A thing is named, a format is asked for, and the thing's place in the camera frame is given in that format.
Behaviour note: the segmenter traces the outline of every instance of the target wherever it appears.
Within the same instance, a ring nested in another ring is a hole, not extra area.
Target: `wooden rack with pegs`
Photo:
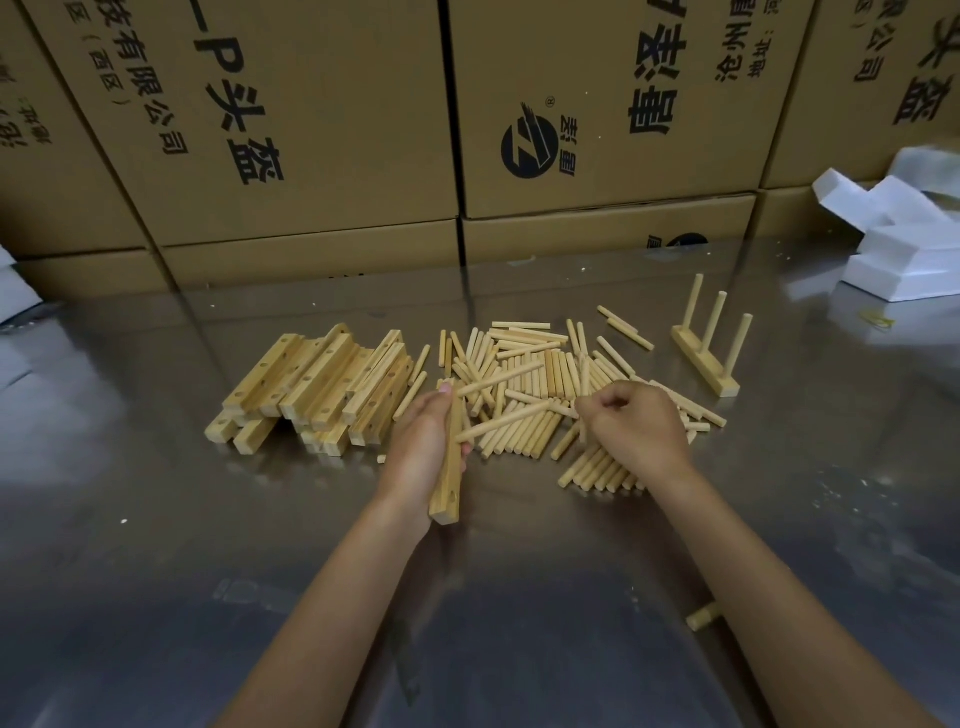
[[[740,385],[733,378],[733,367],[740,356],[740,350],[743,348],[743,342],[747,338],[747,332],[750,330],[750,324],[754,317],[752,314],[745,313],[740,321],[740,327],[737,329],[733,338],[730,354],[727,361],[721,364],[720,361],[710,352],[710,344],[713,343],[713,334],[716,332],[717,324],[720,321],[720,314],[723,312],[724,302],[727,300],[727,292],[720,291],[717,294],[717,300],[713,304],[713,310],[710,312],[710,318],[707,322],[707,330],[704,332],[703,339],[699,338],[692,330],[690,323],[693,320],[693,312],[697,307],[697,299],[700,297],[700,289],[703,286],[704,274],[698,273],[693,281],[693,288],[690,290],[690,298],[686,304],[686,313],[684,322],[670,330],[670,336],[680,347],[680,351],[686,355],[693,366],[697,368],[700,375],[707,381],[717,397],[736,397],[740,393]]]

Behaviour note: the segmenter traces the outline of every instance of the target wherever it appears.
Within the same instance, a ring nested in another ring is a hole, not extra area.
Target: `stacked cardboard boxes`
[[[0,3],[0,57],[0,242],[19,273],[48,298],[167,290],[123,190],[13,2]]]
[[[180,285],[457,263],[435,3],[24,4]]]
[[[452,0],[468,261],[742,239],[812,6]]]
[[[751,236],[855,236],[817,211],[810,186],[834,168],[883,179],[902,147],[960,127],[955,0],[819,2],[763,177]]]

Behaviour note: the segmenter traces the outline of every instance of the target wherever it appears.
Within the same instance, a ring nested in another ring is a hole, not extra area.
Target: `left hand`
[[[387,464],[377,486],[377,497],[405,511],[420,527],[421,538],[430,528],[427,511],[446,455],[446,415],[453,399],[452,388],[445,383],[440,390],[410,402],[394,427]],[[461,445],[461,472],[467,468],[464,458],[471,450],[469,444]]]

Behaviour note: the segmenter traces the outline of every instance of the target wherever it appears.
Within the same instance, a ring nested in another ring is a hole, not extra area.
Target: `hand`
[[[613,459],[647,487],[693,471],[677,405],[657,387],[616,381],[575,405]]]
[[[427,511],[446,455],[446,415],[452,403],[448,383],[410,402],[394,427],[387,464],[377,486],[377,497],[405,512],[420,527],[421,538],[430,527]],[[463,458],[471,450],[467,443],[461,446],[461,472],[467,468]]]

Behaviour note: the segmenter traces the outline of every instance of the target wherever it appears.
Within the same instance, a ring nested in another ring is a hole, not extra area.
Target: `stainless steel table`
[[[730,419],[694,444],[699,465],[960,726],[960,300],[834,290],[844,254],[770,241],[328,279],[69,306],[0,335],[0,722],[199,726],[236,690],[377,472],[371,451],[318,459],[292,432],[249,458],[204,439],[279,334],[345,321],[418,350],[441,328],[571,317]],[[669,340],[698,271],[696,326],[730,291],[718,351],[756,315],[736,400]],[[726,625],[685,628],[708,590],[656,504],[561,490],[561,471],[471,462],[462,521],[416,553],[349,725],[772,723]]]

